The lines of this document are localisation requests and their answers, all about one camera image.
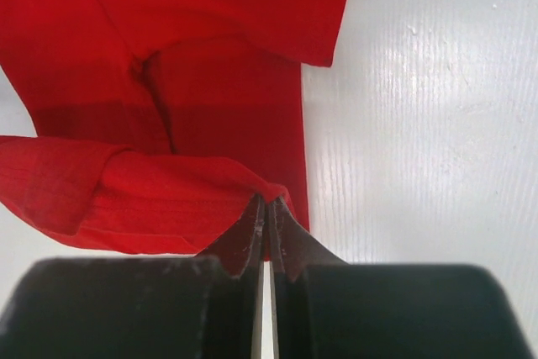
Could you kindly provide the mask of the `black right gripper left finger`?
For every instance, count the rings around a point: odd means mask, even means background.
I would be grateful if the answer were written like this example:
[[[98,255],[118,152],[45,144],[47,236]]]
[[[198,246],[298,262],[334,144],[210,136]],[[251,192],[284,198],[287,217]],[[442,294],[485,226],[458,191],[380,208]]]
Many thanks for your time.
[[[204,320],[203,358],[259,358],[266,204],[256,195],[243,214],[198,255],[219,261]]]

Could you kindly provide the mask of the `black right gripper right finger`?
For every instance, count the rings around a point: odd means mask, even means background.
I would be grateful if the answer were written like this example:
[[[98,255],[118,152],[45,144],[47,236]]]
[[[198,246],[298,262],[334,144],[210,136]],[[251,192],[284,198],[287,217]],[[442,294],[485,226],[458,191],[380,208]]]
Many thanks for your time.
[[[301,276],[309,266],[347,263],[317,241],[294,217],[283,198],[266,207],[271,258],[273,345],[276,358],[312,358],[311,314]]]

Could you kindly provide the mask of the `red t shirt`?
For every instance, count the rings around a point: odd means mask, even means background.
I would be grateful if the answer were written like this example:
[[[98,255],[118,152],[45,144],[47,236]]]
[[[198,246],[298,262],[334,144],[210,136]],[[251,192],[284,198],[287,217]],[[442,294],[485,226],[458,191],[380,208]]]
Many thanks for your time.
[[[256,196],[309,222],[302,74],[346,0],[1,0],[1,67],[36,136],[1,202],[64,245],[195,254]]]

